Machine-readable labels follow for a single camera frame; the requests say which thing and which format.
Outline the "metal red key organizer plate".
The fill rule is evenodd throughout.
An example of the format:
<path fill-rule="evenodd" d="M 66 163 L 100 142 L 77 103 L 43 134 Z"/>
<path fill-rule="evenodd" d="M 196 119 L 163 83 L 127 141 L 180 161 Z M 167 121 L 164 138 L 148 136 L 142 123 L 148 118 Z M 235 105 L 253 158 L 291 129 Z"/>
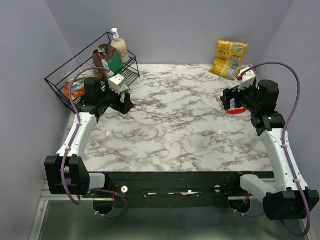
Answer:
<path fill-rule="evenodd" d="M 238 115 L 238 114 L 245 113 L 246 111 L 247 109 L 245 107 L 240 107 L 240 108 L 231 107 L 230 109 L 226 110 L 226 113 L 229 115 Z"/>

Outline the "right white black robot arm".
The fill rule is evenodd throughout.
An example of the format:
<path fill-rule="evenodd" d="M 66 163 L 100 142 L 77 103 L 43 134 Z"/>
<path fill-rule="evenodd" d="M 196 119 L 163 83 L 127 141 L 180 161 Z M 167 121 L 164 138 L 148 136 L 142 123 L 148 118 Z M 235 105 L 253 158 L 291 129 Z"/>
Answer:
<path fill-rule="evenodd" d="M 258 199 L 269 220 L 305 219 L 306 210 L 313 210 L 320 200 L 317 190 L 311 190 L 303 179 L 290 149 L 284 117 L 275 108 L 280 90 L 271 80 L 240 85 L 223 91 L 220 100 L 225 110 L 244 107 L 251 114 L 251 123 L 264 144 L 270 159 L 275 187 L 256 175 L 244 174 L 230 183 L 230 191 L 241 196 L 249 192 Z"/>

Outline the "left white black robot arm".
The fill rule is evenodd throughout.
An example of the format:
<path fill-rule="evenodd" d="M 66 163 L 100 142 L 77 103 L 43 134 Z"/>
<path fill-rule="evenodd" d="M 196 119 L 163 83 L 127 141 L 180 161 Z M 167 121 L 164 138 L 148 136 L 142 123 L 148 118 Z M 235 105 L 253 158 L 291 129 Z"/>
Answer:
<path fill-rule="evenodd" d="M 111 185 L 103 173 L 88 172 L 83 156 L 91 133 L 108 108 L 127 114 L 134 104 L 125 92 L 126 80 L 117 74 L 108 80 L 91 77 L 84 81 L 84 95 L 75 106 L 72 128 L 56 155 L 45 159 L 49 191 L 53 195 L 84 196 L 93 190 L 99 197 L 110 194 Z"/>

